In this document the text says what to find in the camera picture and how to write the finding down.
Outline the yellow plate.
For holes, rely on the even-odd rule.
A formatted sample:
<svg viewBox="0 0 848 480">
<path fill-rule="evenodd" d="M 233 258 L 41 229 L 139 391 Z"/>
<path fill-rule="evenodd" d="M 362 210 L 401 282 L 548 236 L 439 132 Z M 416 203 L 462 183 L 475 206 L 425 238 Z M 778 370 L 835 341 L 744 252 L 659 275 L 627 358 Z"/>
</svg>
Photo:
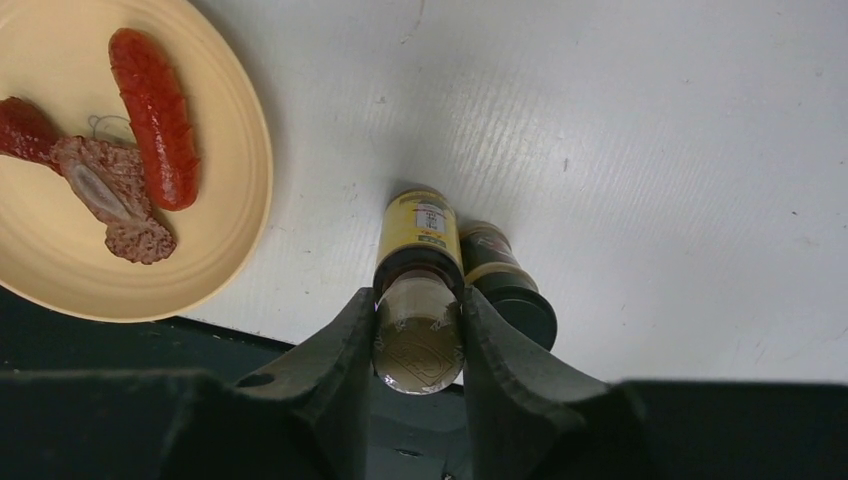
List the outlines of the yellow plate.
<svg viewBox="0 0 848 480">
<path fill-rule="evenodd" d="M 1 94 L 40 107 L 68 135 L 132 143 L 108 42 L 146 32 L 181 83 L 201 157 L 195 203 L 159 218 L 173 254 L 145 266 L 113 255 L 105 227 L 50 169 L 1 160 L 1 282 L 51 309 L 91 320 L 144 322 L 189 310 L 244 267 L 266 226 L 273 190 L 267 122 L 239 59 L 187 1 L 5 1 Z"/>
</svg>

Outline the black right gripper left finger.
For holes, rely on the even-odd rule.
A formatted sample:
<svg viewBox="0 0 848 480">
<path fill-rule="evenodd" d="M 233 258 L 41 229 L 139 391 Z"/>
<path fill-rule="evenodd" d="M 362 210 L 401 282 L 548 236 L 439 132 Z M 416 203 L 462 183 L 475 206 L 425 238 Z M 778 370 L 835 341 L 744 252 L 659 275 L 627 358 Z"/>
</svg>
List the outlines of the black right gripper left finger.
<svg viewBox="0 0 848 480">
<path fill-rule="evenodd" d="M 8 372 L 5 479 L 361 479 L 374 305 L 236 382 L 197 368 Z"/>
</svg>

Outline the dark spice jar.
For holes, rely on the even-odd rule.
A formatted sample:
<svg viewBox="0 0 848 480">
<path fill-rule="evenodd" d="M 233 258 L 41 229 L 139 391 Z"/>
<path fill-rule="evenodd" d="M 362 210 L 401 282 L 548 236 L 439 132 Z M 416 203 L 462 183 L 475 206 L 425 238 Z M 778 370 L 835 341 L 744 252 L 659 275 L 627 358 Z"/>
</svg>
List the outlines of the dark spice jar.
<svg viewBox="0 0 848 480">
<path fill-rule="evenodd" d="M 549 351 L 558 334 L 556 313 L 516 259 L 507 236 L 476 221 L 459 234 L 467 284 L 477 288 L 509 325 Z"/>
</svg>

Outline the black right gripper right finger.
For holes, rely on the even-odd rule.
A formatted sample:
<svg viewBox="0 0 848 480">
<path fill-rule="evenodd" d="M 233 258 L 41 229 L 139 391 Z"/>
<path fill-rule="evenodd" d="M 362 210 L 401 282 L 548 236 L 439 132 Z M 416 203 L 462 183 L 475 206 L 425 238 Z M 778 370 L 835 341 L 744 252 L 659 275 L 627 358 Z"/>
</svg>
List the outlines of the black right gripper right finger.
<svg viewBox="0 0 848 480">
<path fill-rule="evenodd" d="M 843 479 L 843 384 L 627 380 L 559 360 L 465 290 L 477 479 Z"/>
</svg>

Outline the small yellow label bottle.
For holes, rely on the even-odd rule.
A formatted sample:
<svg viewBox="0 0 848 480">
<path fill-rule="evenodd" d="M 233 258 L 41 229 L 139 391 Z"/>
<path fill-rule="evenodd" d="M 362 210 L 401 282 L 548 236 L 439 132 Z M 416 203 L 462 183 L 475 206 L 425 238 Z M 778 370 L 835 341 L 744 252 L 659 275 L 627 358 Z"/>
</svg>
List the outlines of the small yellow label bottle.
<svg viewBox="0 0 848 480">
<path fill-rule="evenodd" d="M 456 213 L 438 191 L 395 196 L 383 216 L 373 288 L 378 330 L 372 364 L 391 389 L 430 395 L 461 373 L 465 286 Z"/>
</svg>

